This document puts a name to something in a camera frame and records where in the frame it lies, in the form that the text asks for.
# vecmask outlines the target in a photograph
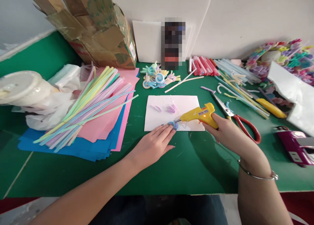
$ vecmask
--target cardboard box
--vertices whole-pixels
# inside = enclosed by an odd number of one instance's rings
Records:
[[[61,0],[34,1],[86,64],[135,69],[132,31],[112,0],[63,0],[68,10]]]

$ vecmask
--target container lid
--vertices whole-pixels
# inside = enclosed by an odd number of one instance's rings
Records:
[[[27,96],[36,88],[42,77],[35,71],[19,71],[0,78],[0,104],[9,104]]]

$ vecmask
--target purple device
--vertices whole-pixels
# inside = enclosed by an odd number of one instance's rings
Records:
[[[314,165],[314,147],[302,145],[304,138],[307,138],[303,132],[281,131],[277,134],[294,163],[300,166]]]

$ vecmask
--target white plastic bag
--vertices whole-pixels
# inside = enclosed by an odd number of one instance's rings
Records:
[[[72,93],[74,90],[79,90],[80,70],[79,66],[67,64],[48,82],[58,88],[60,92]]]
[[[27,112],[26,123],[35,130],[50,130],[56,127],[65,117],[75,102],[73,91],[80,89],[80,67],[65,65],[48,82],[60,92],[51,93],[40,104],[40,107],[13,108],[13,112]]]

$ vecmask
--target magenta stapler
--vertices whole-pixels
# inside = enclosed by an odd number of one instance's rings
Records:
[[[287,127],[277,127],[280,132],[277,135],[285,146],[290,159],[304,167],[305,165],[314,165],[314,138],[306,137],[303,132],[289,131]]]

